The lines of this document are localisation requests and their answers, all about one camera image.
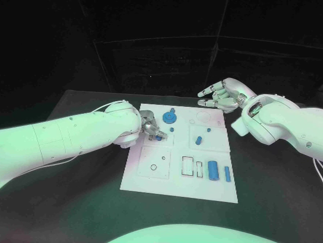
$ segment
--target table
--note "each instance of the table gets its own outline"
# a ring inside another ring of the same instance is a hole
[[[126,99],[198,107],[198,98],[68,90],[48,118]],[[119,145],[40,169],[0,189],[0,242],[107,242],[142,228],[202,224],[277,242],[323,242],[323,185],[312,159],[280,140],[240,137],[226,114],[239,204],[120,190],[129,149]]]

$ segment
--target white board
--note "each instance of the white board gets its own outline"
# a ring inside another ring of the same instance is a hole
[[[166,124],[164,114],[171,108],[178,118],[174,124]],[[158,126],[169,137],[158,141],[141,134],[130,148],[120,189],[239,203],[223,110],[153,104],[142,104],[141,110],[153,111]],[[217,181],[210,180],[213,160],[218,162]]]

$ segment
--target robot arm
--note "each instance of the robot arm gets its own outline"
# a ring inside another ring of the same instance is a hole
[[[106,112],[73,115],[34,125],[0,130],[0,187],[19,175],[112,143],[136,144],[141,133],[166,137],[152,111],[129,102],[113,103]]]
[[[241,136],[251,133],[267,145],[285,139],[301,153],[323,161],[323,109],[301,109],[279,95],[257,96],[233,78],[210,86],[198,96],[211,92],[214,100],[201,100],[198,104],[217,107],[226,113],[233,112],[237,107],[243,108],[241,117],[233,123]]]

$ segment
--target blue object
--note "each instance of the blue object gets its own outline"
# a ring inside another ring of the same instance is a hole
[[[201,142],[202,142],[202,137],[200,136],[197,139],[197,145],[201,145]]]
[[[226,181],[231,182],[231,174],[230,174],[230,167],[226,166]]]
[[[220,180],[220,176],[218,176],[218,162],[217,161],[210,161],[208,162],[208,167],[210,167],[210,179],[213,181],[218,181]]]
[[[171,111],[164,114],[164,122],[168,124],[174,124],[178,120],[178,116],[175,114],[175,109],[171,108]]]

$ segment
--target black table surface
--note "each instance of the black table surface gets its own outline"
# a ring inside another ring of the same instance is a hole
[[[198,107],[198,98],[68,90],[48,118],[126,99]],[[226,114],[239,204],[120,190],[129,149],[119,145],[40,169],[0,189],[0,242],[107,242],[142,228],[202,224],[277,242],[323,242],[323,184],[312,158],[279,140],[240,137]]]

